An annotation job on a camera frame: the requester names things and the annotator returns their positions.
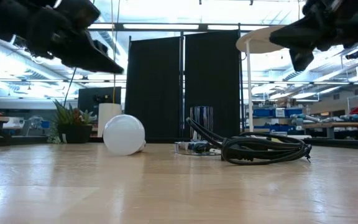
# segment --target ceiling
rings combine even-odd
[[[110,0],[95,0],[95,5],[101,11],[98,22],[111,22],[113,20],[114,23],[285,25],[302,17],[300,9],[304,5],[304,1],[255,0],[253,5],[250,6],[250,1],[240,0],[202,0],[201,4],[197,0],[112,0],[112,2]],[[111,31],[91,32],[92,38],[109,46],[109,56],[116,57],[117,63],[124,68],[127,67],[130,36],[132,40],[143,40],[179,35],[179,31],[153,30],[114,33]],[[113,52],[114,44],[117,44],[115,55]],[[306,71],[301,73],[293,71],[288,49],[269,54],[253,54],[250,56],[252,81],[261,82],[253,85],[253,97],[255,99],[267,99],[286,96],[318,100],[328,94],[341,91],[341,88],[348,88],[344,83],[358,82],[358,59],[346,60],[344,56],[356,50],[358,50],[358,47],[344,50],[342,46],[336,46],[327,52],[316,51],[313,63]],[[242,61],[242,67],[244,81],[246,82],[247,60]],[[69,80],[73,72],[73,68],[62,65],[59,59],[33,58],[23,49],[0,40],[0,79],[13,80],[0,81],[1,98],[64,97],[68,83],[51,82],[50,80]],[[114,79],[114,75],[111,74],[91,73],[78,69],[74,79],[79,80],[83,77],[88,77],[90,80]],[[18,82],[17,80],[37,81]],[[311,85],[310,82],[332,83]],[[71,86],[68,96],[75,98],[78,95],[79,88],[113,85],[114,82],[78,82]],[[125,87],[125,85],[126,75],[117,75],[116,86]],[[125,88],[122,97],[122,101],[124,101]]]

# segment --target black cable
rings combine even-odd
[[[70,91],[70,87],[71,87],[71,84],[73,83],[73,80],[74,80],[74,76],[75,76],[75,72],[76,72],[76,71],[77,71],[77,68],[74,68],[73,76],[72,76],[72,78],[71,78],[70,84],[68,85],[67,93],[66,93],[66,96],[65,96],[65,102],[64,102],[63,106],[66,106],[66,101],[67,101],[68,92]]]
[[[191,118],[187,118],[186,121],[201,137],[220,149],[222,158],[231,164],[267,165],[294,161],[302,157],[310,159],[311,146],[299,139],[265,133],[242,133],[240,136],[223,138]],[[266,138],[278,139],[281,142],[269,141]]]
[[[242,58],[241,60],[243,61],[243,60],[245,60],[245,59],[247,59],[247,53],[246,53],[246,56],[245,56],[244,58]]]

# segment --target white round table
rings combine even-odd
[[[248,73],[248,110],[249,110],[249,131],[254,131],[254,118],[252,109],[252,85],[251,85],[251,54],[266,54],[281,50],[283,47],[275,45],[269,41],[270,34],[284,26],[271,26],[263,29],[254,30],[243,35],[237,42],[236,47],[241,52],[247,54],[247,73]]]

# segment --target black room divider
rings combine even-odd
[[[142,122],[147,142],[179,138],[179,63],[179,37],[131,42],[125,113]]]
[[[185,116],[192,106],[211,106],[214,132],[225,137],[240,131],[238,30],[186,35]],[[186,125],[185,136],[190,136]]]

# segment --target white spherical lamp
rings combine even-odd
[[[144,146],[143,124],[134,116],[118,115],[104,127],[103,141],[108,149],[118,156],[128,156],[141,151]]]

